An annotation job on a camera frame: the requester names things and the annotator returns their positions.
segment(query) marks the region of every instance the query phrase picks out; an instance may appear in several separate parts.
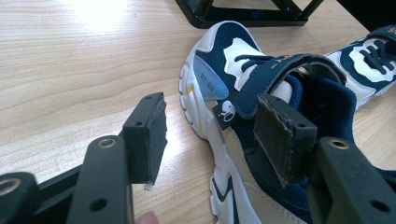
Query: sneaker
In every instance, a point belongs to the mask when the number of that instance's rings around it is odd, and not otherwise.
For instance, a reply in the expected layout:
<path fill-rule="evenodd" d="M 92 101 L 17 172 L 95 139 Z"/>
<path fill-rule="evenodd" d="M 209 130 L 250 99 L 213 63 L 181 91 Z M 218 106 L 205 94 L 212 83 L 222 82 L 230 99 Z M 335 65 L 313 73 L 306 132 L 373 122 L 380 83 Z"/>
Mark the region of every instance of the sneaker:
<path fill-rule="evenodd" d="M 224 21 L 192 48 L 180 76 L 186 118 L 215 157 L 210 202 L 218 223 L 312 223 L 305 184 L 283 188 L 256 150 L 258 94 L 271 93 L 300 111 L 318 127 L 318 138 L 353 142 L 356 97 L 345 75 L 323 56 L 267 56 L 244 26 Z"/>
<path fill-rule="evenodd" d="M 374 30 L 326 57 L 346 74 L 346 85 L 355 92 L 358 109 L 396 82 L 396 25 Z"/>

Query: black bracket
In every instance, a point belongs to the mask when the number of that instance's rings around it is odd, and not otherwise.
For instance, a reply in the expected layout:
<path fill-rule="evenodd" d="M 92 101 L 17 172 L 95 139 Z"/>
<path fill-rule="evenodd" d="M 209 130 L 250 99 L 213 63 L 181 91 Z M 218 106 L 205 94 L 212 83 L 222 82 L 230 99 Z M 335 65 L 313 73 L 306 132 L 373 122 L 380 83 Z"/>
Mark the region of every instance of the black bracket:
<path fill-rule="evenodd" d="M 314 223 L 394 223 L 396 181 L 381 174 L 361 151 L 335 137 L 317 139 L 317 127 L 283 100 L 259 96 L 255 120 L 264 150 L 282 185 L 308 177 Z"/>
<path fill-rule="evenodd" d="M 291 0 L 273 0 L 279 10 L 213 7 L 214 0 L 176 0 L 190 24 L 207 29 L 220 21 L 239 21 L 245 26 L 303 26 L 323 0 L 312 0 L 300 10 Z"/>
<path fill-rule="evenodd" d="M 37 185 L 29 173 L 0 176 L 0 224 L 134 223 L 132 184 L 155 184 L 166 146 L 163 94 L 144 97 L 118 136 L 88 146 L 81 166 Z"/>

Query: shoe sole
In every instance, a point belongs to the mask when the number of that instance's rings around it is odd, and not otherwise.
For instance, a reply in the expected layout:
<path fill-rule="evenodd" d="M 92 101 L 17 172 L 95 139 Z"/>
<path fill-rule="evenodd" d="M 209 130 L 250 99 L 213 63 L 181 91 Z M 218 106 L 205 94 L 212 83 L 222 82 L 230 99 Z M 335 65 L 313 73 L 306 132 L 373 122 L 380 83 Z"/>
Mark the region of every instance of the shoe sole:
<path fill-rule="evenodd" d="M 261 223 L 248 199 L 242 178 L 228 154 L 219 126 L 207 108 L 193 72 L 193 57 L 198 43 L 192 48 L 184 64 L 179 81 L 180 102 L 194 131 L 208 140 L 215 158 L 215 171 L 210 181 L 210 204 L 213 215 L 221 223 Z"/>

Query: light wood surface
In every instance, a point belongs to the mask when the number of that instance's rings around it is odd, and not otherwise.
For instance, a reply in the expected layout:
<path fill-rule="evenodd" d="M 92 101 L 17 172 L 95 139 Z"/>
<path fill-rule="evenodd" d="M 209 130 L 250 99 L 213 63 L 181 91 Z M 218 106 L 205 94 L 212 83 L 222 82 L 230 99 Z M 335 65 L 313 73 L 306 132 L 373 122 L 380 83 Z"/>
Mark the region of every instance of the light wood surface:
<path fill-rule="evenodd" d="M 249 31 L 274 56 L 324 54 L 367 34 L 334 0 L 303 27 Z M 93 139 L 117 134 L 142 97 L 163 91 L 169 143 L 156 186 L 134 185 L 135 214 L 215 223 L 213 155 L 186 121 L 178 92 L 180 69 L 204 32 L 173 0 L 1 1 L 0 175 L 27 171 L 41 183 L 81 164 Z M 358 147 L 384 169 L 396 168 L 395 99 L 391 88 L 354 122 Z"/>

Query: shoe lace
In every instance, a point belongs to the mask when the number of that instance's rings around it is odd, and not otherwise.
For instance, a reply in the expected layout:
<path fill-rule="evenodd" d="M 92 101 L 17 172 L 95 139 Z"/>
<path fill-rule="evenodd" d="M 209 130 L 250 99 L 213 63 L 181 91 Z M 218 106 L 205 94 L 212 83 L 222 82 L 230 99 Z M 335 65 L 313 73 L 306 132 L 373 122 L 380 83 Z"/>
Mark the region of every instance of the shoe lace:
<path fill-rule="evenodd" d="M 387 71 L 383 66 L 385 65 L 389 70 L 393 70 L 394 66 L 391 62 L 396 61 L 396 56 L 386 53 L 385 44 L 382 41 L 376 40 L 374 44 L 378 49 L 375 49 L 373 46 L 369 46 L 367 48 L 369 52 L 363 49 L 360 53 L 364 56 L 364 61 L 381 72 L 382 75 L 385 75 Z"/>
<path fill-rule="evenodd" d="M 240 60 L 249 59 L 249 61 L 242 64 L 242 72 L 245 72 L 249 67 L 253 65 L 260 65 L 274 59 L 272 56 L 267 55 L 239 55 L 235 58 L 235 61 L 238 62 Z"/>

